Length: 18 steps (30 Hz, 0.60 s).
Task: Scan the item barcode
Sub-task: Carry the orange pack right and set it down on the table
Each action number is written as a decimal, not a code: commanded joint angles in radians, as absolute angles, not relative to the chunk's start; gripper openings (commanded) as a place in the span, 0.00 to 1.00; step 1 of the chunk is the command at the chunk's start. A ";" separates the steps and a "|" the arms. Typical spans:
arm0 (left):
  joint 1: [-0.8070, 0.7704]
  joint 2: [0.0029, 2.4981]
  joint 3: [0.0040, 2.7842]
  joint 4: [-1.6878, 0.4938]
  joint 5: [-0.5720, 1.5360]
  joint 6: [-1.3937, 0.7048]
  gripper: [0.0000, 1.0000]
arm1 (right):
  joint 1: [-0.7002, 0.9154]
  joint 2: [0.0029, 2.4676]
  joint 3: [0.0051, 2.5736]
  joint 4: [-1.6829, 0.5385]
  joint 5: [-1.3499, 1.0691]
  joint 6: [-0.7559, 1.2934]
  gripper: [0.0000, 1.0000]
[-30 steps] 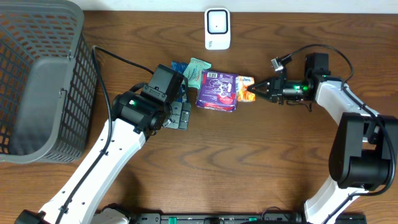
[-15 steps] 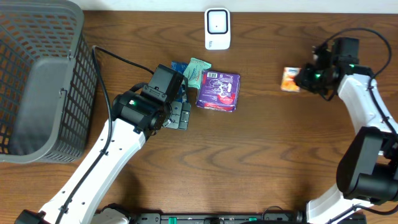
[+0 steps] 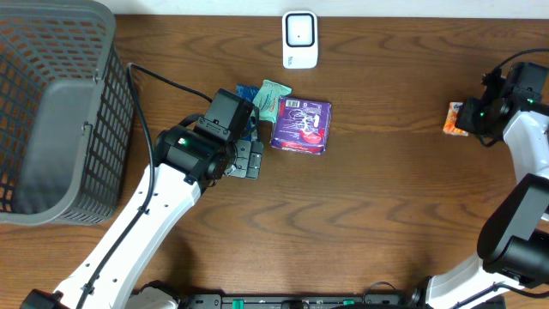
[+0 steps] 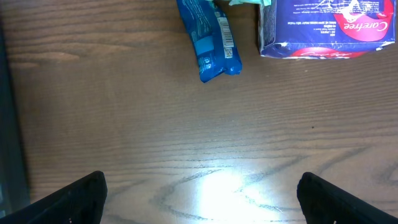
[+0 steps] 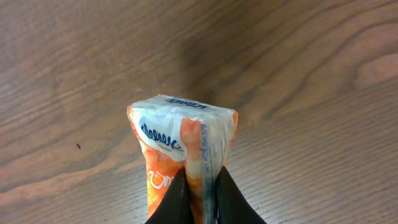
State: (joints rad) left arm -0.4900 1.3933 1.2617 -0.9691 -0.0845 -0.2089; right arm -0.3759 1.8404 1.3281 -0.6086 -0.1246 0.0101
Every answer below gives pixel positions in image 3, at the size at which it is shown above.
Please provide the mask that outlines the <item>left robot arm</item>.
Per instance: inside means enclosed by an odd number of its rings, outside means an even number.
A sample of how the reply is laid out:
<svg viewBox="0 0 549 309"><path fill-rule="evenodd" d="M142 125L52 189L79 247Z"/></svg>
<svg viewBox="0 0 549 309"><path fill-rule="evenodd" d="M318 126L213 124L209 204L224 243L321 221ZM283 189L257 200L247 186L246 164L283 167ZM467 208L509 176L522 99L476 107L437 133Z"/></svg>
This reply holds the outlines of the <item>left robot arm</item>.
<svg viewBox="0 0 549 309"><path fill-rule="evenodd" d="M32 290L24 308L177 308L180 299L136 281L166 236L223 176L256 179L263 145L250 133L176 125L157 139L155 163L84 262L52 293Z"/></svg>

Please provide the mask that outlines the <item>teal wet wipes packet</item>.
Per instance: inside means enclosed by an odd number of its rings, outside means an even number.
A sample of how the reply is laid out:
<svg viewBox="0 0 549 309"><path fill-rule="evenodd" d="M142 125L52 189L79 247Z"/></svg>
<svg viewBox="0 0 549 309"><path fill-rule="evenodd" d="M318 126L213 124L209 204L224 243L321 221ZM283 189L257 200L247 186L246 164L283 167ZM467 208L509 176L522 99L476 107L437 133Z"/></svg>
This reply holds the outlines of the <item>teal wet wipes packet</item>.
<svg viewBox="0 0 549 309"><path fill-rule="evenodd" d="M288 86L264 80L252 103L259 110L259 120L275 124L279 110L280 99L292 92Z"/></svg>

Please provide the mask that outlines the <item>orange tissue pack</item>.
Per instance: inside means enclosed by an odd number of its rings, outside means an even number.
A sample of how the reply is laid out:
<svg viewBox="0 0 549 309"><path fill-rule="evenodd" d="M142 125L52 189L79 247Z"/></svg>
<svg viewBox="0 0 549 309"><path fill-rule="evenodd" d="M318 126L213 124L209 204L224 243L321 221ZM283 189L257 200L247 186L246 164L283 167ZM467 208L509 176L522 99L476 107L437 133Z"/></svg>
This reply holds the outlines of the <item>orange tissue pack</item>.
<svg viewBox="0 0 549 309"><path fill-rule="evenodd" d="M463 103L462 102L450 102L447 117L443 125L443 132L452 136L468 136L468 133L462 129L457 128L457 116Z"/></svg>

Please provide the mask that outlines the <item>purple sanitary pad pack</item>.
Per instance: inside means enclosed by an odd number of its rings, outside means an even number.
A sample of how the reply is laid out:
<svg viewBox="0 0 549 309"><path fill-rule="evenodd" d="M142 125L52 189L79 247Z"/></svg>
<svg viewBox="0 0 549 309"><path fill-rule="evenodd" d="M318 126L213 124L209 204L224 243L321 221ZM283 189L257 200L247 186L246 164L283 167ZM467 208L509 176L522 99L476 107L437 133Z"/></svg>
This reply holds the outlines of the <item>purple sanitary pad pack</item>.
<svg viewBox="0 0 549 309"><path fill-rule="evenodd" d="M326 150L331 115L332 106L328 102L281 98L270 145L320 155Z"/></svg>

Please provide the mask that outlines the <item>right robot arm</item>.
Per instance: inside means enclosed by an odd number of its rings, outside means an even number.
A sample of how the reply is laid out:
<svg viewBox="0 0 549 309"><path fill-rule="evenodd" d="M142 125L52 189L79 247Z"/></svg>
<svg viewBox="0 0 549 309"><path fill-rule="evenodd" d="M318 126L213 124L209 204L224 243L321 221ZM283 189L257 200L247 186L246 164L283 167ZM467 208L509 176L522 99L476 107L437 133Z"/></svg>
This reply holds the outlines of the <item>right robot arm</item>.
<svg viewBox="0 0 549 309"><path fill-rule="evenodd" d="M480 231L475 254L449 272L430 277L408 302L413 308L475 308L506 292L545 298L548 283L548 107L539 86L508 86L496 97L468 99L455 125L491 134L510 149L516 187Z"/></svg>

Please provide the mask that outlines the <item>blue snack packet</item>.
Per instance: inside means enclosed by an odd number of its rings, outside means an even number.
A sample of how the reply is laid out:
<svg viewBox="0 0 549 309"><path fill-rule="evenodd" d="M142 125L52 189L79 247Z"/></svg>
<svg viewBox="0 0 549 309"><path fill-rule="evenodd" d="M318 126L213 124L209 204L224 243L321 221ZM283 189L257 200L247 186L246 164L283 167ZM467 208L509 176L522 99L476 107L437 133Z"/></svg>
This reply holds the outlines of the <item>blue snack packet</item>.
<svg viewBox="0 0 549 309"><path fill-rule="evenodd" d="M238 84L236 86L236 94L239 97L245 100L248 100L249 102L252 102L255 99L258 91L259 91L259 88L255 86L248 86L244 84ZM245 129L244 129L243 139L245 141L256 142L259 140L258 131L257 131L258 122L259 122L259 108L255 106L253 111L250 114L247 125L245 126Z"/></svg>

